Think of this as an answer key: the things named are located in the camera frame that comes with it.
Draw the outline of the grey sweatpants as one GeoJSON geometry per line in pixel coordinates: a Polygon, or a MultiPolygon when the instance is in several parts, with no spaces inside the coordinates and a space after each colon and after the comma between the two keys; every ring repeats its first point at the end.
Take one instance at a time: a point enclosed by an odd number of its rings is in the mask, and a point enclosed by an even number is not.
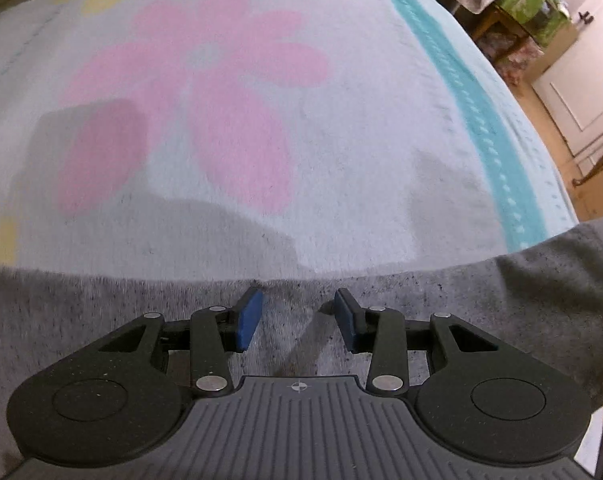
{"type": "MultiPolygon", "coordinates": [[[[27,377],[145,312],[187,318],[231,304],[247,287],[245,280],[124,280],[0,266],[0,478],[20,463],[5,409],[27,377]]],[[[361,304],[409,318],[452,313],[571,376],[603,405],[603,219],[465,266],[266,281],[256,338],[233,373],[363,374],[327,314],[343,287],[361,304]]]]}

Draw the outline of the cardboard box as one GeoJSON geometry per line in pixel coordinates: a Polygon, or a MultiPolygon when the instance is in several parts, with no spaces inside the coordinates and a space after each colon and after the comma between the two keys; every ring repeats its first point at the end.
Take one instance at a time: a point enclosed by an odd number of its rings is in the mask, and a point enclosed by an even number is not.
{"type": "Polygon", "coordinates": [[[575,188],[575,199],[580,221],[603,218],[603,169],[575,188]]]}

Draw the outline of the floral white bed blanket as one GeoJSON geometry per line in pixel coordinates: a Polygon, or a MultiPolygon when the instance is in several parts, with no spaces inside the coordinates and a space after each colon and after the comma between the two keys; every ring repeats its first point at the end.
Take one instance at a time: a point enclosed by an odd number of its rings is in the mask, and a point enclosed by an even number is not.
{"type": "Polygon", "coordinates": [[[437,269],[577,222],[436,0],[0,5],[0,263],[149,280],[437,269]]]}

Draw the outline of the white door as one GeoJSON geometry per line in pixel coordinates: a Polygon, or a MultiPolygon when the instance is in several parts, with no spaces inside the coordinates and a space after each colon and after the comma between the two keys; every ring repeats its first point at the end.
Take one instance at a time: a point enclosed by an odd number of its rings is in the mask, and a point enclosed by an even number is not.
{"type": "Polygon", "coordinates": [[[576,41],[533,83],[571,154],[603,139],[603,0],[565,0],[576,41]]]}

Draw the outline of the wooden chair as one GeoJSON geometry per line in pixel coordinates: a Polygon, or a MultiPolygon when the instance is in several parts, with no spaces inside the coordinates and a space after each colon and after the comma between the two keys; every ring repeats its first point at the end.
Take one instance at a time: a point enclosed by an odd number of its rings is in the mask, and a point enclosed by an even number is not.
{"type": "Polygon", "coordinates": [[[471,33],[471,38],[475,44],[478,44],[478,41],[486,36],[487,32],[495,25],[501,25],[514,37],[511,48],[520,47],[530,37],[528,30],[516,21],[510,13],[505,12],[501,6],[492,4],[479,17],[480,20],[471,33]]]}

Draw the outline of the green patterned bag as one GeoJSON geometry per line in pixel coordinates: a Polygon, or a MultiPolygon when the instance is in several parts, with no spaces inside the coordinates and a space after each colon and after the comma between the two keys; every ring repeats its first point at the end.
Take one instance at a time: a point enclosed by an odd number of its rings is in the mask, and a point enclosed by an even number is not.
{"type": "Polygon", "coordinates": [[[548,47],[571,20],[564,0],[497,0],[495,4],[521,25],[539,47],[548,47]]]}

